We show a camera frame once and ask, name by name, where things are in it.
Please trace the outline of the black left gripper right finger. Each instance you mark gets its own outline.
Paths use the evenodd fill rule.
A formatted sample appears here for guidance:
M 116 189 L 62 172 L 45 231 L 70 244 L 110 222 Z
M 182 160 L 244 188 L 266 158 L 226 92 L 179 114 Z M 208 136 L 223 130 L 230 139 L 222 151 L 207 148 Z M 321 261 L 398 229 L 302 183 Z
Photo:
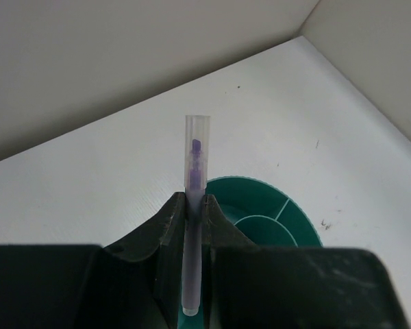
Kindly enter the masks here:
M 260 246 L 202 201 L 205 328 L 408 328 L 381 260 L 365 249 Z

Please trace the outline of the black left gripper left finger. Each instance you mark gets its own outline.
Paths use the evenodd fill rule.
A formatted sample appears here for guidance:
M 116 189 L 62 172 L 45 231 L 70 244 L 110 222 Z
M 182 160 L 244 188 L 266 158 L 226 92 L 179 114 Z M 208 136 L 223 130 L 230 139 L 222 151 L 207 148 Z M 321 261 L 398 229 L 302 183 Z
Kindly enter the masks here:
M 99 245 L 0 245 L 0 328 L 175 328 L 185 195 Z

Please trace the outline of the purple highlighter pen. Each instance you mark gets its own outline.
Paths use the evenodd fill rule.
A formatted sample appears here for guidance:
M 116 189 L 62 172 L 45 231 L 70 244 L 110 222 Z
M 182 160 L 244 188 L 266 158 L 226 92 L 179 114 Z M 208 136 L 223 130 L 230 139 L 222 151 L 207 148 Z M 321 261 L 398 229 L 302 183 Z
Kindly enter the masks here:
M 193 317 L 201 299 L 201 205 L 208 183 L 210 117 L 187 115 L 185 130 L 184 192 L 186 227 L 182 261 L 182 311 Z

